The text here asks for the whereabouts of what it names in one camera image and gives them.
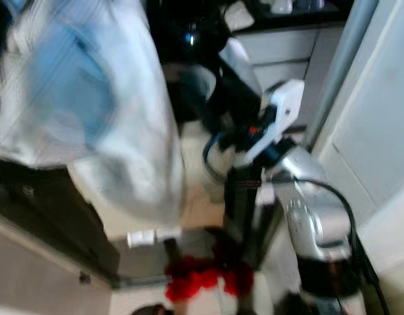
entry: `dark cabinet door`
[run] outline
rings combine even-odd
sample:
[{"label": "dark cabinet door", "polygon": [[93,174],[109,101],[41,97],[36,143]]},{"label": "dark cabinet door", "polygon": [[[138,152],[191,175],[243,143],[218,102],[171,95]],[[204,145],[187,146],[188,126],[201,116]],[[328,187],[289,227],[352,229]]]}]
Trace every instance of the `dark cabinet door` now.
[{"label": "dark cabinet door", "polygon": [[65,168],[33,170],[0,161],[0,214],[109,282],[120,256]]}]

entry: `white tile floor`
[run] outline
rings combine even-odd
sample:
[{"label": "white tile floor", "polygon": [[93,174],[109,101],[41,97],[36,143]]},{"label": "white tile floor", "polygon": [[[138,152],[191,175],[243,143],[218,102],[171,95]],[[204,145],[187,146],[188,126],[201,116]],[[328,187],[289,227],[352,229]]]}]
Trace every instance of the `white tile floor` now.
[{"label": "white tile floor", "polygon": [[[195,257],[211,257],[212,239],[203,231],[186,232],[179,241],[182,255]],[[162,273],[168,258],[160,248],[140,247],[127,250],[125,244],[117,244],[122,251],[120,271],[123,274],[148,274],[158,271]],[[176,309],[180,315],[231,315],[236,313],[237,300],[223,292],[223,281],[211,290],[202,290],[191,301],[180,305],[171,305],[165,298],[165,286],[143,289],[129,289],[113,294],[110,315],[130,315],[136,308],[143,305],[162,303],[166,307]],[[258,315],[273,315],[273,305],[265,276],[256,274],[253,294],[254,310]]]}]

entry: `black power cord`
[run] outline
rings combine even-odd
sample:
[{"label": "black power cord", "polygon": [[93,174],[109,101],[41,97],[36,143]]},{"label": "black power cord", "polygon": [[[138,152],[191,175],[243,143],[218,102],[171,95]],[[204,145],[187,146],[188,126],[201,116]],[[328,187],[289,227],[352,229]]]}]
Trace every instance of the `black power cord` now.
[{"label": "black power cord", "polygon": [[373,286],[375,288],[375,291],[377,292],[378,299],[380,300],[380,304],[383,309],[383,314],[390,315],[390,311],[388,309],[388,305],[386,303],[386,299],[384,298],[384,294],[383,294],[383,291],[381,290],[380,284],[378,282],[373,283]]},{"label": "black power cord", "polygon": [[212,137],[203,149],[203,162],[204,162],[204,165],[206,166],[206,170],[209,172],[210,176],[212,176],[213,179],[215,179],[220,184],[225,183],[227,181],[227,179],[223,175],[219,174],[217,171],[215,171],[213,169],[213,167],[210,165],[210,163],[208,161],[208,155],[209,155],[209,151],[212,148],[212,146],[214,146],[215,143],[219,142],[222,138],[223,138],[222,133],[219,133],[218,135]]},{"label": "black power cord", "polygon": [[344,307],[342,306],[342,303],[340,302],[340,298],[338,297],[338,304],[339,304],[339,308],[340,308],[340,312],[342,313],[342,315],[347,315]]}]

